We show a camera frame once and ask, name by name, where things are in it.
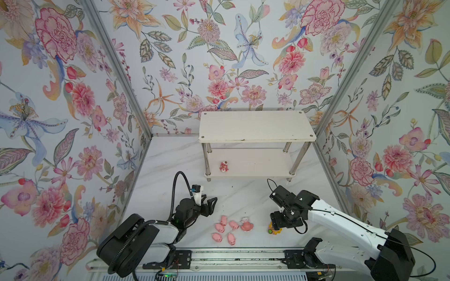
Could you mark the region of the pink bear yellow flower toy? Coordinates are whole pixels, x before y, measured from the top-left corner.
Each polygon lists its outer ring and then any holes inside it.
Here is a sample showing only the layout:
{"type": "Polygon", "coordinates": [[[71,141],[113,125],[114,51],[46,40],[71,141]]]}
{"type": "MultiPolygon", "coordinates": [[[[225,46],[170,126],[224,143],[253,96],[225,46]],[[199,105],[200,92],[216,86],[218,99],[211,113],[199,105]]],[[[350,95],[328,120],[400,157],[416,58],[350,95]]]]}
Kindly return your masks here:
{"type": "Polygon", "coordinates": [[[272,223],[269,223],[268,226],[268,233],[271,235],[278,235],[282,232],[282,228],[281,229],[275,229],[272,223]]]}

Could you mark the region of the pink bear with strawberry hat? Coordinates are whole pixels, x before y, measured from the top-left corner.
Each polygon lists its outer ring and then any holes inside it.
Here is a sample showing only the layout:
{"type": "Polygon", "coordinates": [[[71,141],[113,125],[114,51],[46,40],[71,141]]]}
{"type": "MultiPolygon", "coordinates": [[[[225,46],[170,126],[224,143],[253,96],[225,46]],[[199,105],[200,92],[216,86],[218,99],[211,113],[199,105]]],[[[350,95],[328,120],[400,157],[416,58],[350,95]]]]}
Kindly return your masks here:
{"type": "Polygon", "coordinates": [[[229,171],[229,165],[228,165],[228,162],[227,162],[227,161],[221,162],[221,163],[220,163],[219,169],[220,169],[220,171],[221,171],[222,173],[228,172],[228,171],[229,171]]]}

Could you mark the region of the pink bear white bowl toy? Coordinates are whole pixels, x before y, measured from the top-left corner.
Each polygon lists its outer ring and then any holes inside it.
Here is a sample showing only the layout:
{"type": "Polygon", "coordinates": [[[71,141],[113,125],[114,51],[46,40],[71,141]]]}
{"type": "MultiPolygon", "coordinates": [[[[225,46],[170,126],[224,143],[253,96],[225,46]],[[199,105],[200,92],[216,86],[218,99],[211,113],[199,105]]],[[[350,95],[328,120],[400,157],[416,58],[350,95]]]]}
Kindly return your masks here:
{"type": "Polygon", "coordinates": [[[241,229],[244,232],[249,232],[254,228],[254,224],[250,222],[248,217],[243,217],[241,219],[241,229]]]}

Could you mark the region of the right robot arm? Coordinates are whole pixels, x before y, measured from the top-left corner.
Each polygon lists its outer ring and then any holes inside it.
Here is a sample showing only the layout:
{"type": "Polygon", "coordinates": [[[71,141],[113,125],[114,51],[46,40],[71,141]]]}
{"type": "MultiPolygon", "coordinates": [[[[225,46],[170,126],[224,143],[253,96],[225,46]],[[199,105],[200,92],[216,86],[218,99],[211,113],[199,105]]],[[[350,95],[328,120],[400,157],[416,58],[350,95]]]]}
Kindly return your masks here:
{"type": "Polygon", "coordinates": [[[350,246],[345,246],[311,238],[293,259],[303,268],[342,266],[368,275],[374,281],[411,278],[416,260],[401,231],[387,232],[364,224],[307,190],[294,194],[278,186],[271,192],[270,199],[282,209],[270,215],[275,230],[306,227],[310,221],[351,242],[350,246]]]}

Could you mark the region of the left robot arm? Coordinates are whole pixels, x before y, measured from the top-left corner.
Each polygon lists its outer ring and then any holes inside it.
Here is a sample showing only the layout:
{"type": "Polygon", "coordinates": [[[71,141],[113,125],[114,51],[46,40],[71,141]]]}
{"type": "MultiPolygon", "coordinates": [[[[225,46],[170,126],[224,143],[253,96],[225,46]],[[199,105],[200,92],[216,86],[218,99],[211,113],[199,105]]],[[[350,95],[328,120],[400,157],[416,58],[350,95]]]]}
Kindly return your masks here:
{"type": "Polygon", "coordinates": [[[214,213],[218,199],[207,198],[203,186],[193,185],[192,196],[180,201],[168,220],[145,220],[130,215],[97,249],[97,256],[108,266],[107,273],[119,277],[133,275],[136,269],[169,269],[177,263],[186,265],[188,253],[177,251],[176,244],[200,216],[214,213]]]}

